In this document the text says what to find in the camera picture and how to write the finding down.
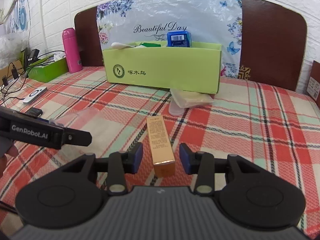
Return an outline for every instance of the green box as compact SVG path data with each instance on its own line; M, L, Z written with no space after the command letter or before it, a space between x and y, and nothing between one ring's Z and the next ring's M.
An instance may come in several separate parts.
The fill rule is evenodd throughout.
M215 94L219 89L221 47L193 42L192 48L105 49L102 54L108 82Z
M32 67L33 65L38 65L43 63L47 58L38 60L37 62L30 64L29 67ZM29 78L33 80L37 80L40 82L47 83L59 76L61 76L64 73L67 73L68 70L68 64L66 58L60 59L56 62L52 62L47 66L36 66L33 67L29 72Z

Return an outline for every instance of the plaid tablecloth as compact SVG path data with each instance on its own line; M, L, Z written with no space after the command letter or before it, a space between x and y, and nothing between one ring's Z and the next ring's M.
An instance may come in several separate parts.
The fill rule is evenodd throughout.
M19 97L42 83L29 80ZM48 91L33 107L41 108L43 118L59 118L88 107L98 109L78 128L94 134L94 144L66 146L60 151L18 142L20 155L10 159L0 179L0 198L14 205L15 196L27 183L78 157L94 152L105 157L143 142L144 156L136 175L127 175L128 186L191 185L195 176L184 173L179 160L179 144L193 151L206 151L217 158L239 154L300 188L307 200L300 228L310 237L320 233L320 111L308 96L269 85L221 78L219 93L212 106L187 109L182 117L168 113L171 95L157 89L110 84L104 68L87 67L63 75L46 84ZM30 106L13 100L8 107L25 112ZM157 178L147 136L146 117L161 114L176 158L176 174ZM99 174L101 185L105 174ZM216 187L225 185L217 174ZM1 229L10 234L17 229L17 217L0 212Z

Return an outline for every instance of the finger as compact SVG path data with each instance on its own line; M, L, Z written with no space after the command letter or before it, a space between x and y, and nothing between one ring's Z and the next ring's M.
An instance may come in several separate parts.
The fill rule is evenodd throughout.
M6 167L7 167L7 157L4 155L2 158L0 158L0 177L2 177Z
M7 154L12 156L12 157L17 157L19 154L18 149L13 145L8 151Z

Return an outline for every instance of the pink water bottle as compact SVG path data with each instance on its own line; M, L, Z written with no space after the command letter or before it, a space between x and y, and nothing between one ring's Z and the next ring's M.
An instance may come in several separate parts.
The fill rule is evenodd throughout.
M76 31L74 28L68 28L62 32L62 42L66 53L69 72L74 73L82 70Z

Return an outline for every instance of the wooden headboard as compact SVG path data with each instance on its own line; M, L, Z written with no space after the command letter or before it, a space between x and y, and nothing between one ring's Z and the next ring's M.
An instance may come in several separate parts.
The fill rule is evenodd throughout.
M242 10L244 74L239 77L295 91L307 36L304 18L264 0L242 0ZM103 66L96 11L94 7L75 16L83 66Z

